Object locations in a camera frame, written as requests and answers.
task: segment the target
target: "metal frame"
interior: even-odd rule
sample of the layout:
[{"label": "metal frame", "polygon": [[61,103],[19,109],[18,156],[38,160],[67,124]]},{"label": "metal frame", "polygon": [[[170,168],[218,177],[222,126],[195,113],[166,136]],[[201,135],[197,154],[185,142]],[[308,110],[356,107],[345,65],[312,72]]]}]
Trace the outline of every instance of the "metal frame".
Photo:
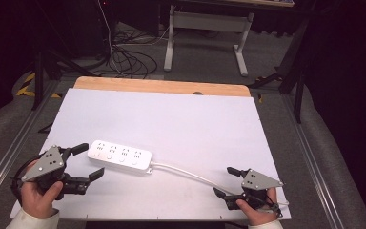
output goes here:
[{"label": "metal frame", "polygon": [[254,18],[253,13],[249,13],[248,17],[233,17],[222,15],[209,15],[191,12],[174,11],[175,6],[171,5],[169,16],[169,38],[166,49],[164,70],[169,72],[172,69],[173,60],[173,31],[174,28],[199,29],[199,30],[214,30],[214,31],[231,31],[242,32],[242,37],[239,45],[234,45],[234,54],[239,66],[240,74],[248,76],[245,60],[243,59],[243,47],[245,46],[248,37],[249,29],[251,28]]}]

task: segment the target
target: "gripper camera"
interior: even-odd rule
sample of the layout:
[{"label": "gripper camera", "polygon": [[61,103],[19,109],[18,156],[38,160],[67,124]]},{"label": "gripper camera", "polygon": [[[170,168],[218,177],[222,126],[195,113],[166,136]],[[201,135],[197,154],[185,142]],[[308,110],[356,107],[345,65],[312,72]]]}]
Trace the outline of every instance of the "gripper camera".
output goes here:
[{"label": "gripper camera", "polygon": [[[12,178],[11,190],[22,205],[22,199],[20,194],[20,188],[18,181],[22,182],[36,182],[39,190],[45,193],[56,182],[61,181],[64,186],[56,198],[60,200],[64,197],[64,194],[77,194],[85,195],[89,185],[95,180],[101,178],[104,175],[104,168],[91,173],[89,177],[71,177],[69,174],[64,173],[67,168],[67,160],[71,154],[74,156],[85,152],[89,149],[89,144],[83,143],[73,148],[61,148],[58,146],[50,147],[44,154],[34,156],[28,160]],[[23,170],[25,170],[30,163],[38,161],[19,178]]]},{"label": "gripper camera", "polygon": [[245,200],[252,208],[258,211],[274,212],[281,216],[281,210],[277,203],[273,203],[272,200],[267,196],[268,188],[282,187],[283,182],[267,177],[259,172],[249,169],[247,171],[237,170],[232,167],[227,168],[228,173],[237,177],[243,177],[241,195],[227,196],[224,192],[213,188],[215,194],[225,200],[229,210],[237,210],[236,201],[238,199]]}]

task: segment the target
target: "white power strip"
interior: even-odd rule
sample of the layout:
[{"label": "white power strip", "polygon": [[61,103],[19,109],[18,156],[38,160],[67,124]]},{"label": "white power strip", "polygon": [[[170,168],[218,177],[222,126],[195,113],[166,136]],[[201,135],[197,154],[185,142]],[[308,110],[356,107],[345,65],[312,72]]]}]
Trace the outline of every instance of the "white power strip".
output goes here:
[{"label": "white power strip", "polygon": [[88,150],[90,160],[102,165],[151,174],[153,154],[129,146],[95,140]]}]

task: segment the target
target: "white sleeve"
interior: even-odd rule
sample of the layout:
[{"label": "white sleeve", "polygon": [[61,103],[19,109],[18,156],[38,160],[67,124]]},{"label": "white sleeve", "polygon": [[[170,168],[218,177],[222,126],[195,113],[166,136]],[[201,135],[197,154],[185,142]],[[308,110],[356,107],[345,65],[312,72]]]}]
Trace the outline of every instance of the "white sleeve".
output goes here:
[{"label": "white sleeve", "polygon": [[7,229],[56,229],[58,220],[58,210],[56,211],[56,214],[50,218],[39,219],[27,214],[22,208],[13,218]]},{"label": "white sleeve", "polygon": [[283,229],[283,227],[278,220],[275,220],[258,226],[248,226],[248,229]]}]

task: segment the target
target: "desk leg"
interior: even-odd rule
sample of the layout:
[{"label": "desk leg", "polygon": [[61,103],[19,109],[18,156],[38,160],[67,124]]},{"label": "desk leg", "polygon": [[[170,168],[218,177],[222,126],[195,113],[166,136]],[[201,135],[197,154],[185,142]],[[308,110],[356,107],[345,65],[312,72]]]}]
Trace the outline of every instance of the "desk leg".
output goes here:
[{"label": "desk leg", "polygon": [[246,69],[245,60],[243,59],[242,50],[245,46],[246,39],[248,38],[249,29],[251,28],[252,21],[254,20],[254,14],[249,13],[248,20],[246,21],[243,32],[242,38],[240,40],[239,45],[234,45],[234,54],[236,56],[237,65],[239,66],[240,75],[248,76],[248,70]]},{"label": "desk leg", "polygon": [[166,48],[165,65],[163,70],[169,72],[172,69],[173,59],[173,20],[174,20],[174,6],[171,6],[169,14],[169,37],[168,46]]}]

